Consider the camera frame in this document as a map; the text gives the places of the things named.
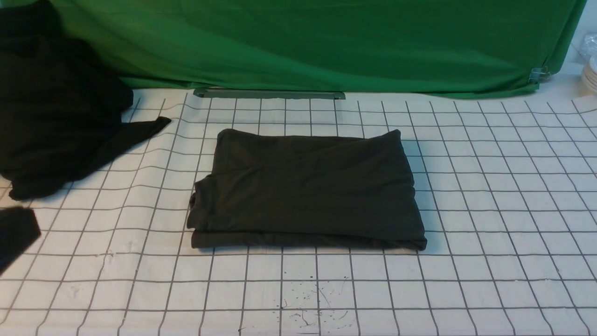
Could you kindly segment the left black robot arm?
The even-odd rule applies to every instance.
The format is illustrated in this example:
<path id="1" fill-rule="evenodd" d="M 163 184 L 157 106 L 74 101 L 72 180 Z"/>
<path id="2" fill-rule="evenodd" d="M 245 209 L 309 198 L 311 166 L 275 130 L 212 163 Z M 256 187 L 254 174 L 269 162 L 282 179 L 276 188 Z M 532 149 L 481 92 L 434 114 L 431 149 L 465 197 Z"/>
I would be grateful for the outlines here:
<path id="1" fill-rule="evenodd" d="M 38 240 L 42 232 L 35 212 L 14 207 L 0 211 L 0 274 Z"/>

